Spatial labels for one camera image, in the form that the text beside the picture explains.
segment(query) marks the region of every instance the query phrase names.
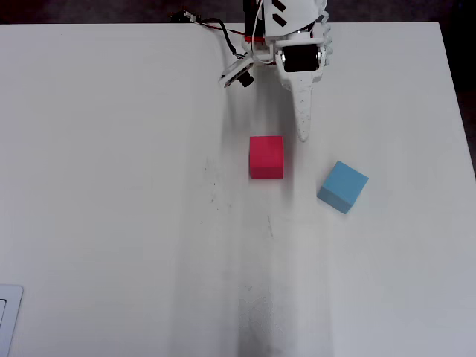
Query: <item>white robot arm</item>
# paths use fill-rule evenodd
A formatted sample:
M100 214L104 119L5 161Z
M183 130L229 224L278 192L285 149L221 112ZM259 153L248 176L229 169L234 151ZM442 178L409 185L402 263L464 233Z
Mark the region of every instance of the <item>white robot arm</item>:
M299 139L306 141L311 126L312 84L321 79L332 53L327 0L244 2L247 36L242 42L248 53L223 72L220 83L227 87L239 80L248 86L253 82L248 73L253 65L275 64L281 83L292 93ZM320 17L322 26L316 23Z

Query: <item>white table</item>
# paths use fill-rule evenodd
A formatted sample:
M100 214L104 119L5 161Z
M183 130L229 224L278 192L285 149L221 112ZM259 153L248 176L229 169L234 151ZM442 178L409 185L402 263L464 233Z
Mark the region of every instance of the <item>white table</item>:
M220 88L219 31L1 26L10 357L473 356L476 184L440 29L332 35L302 144L271 69ZM285 178L250 180L249 136L275 134ZM370 177L346 216L315 197L337 160Z

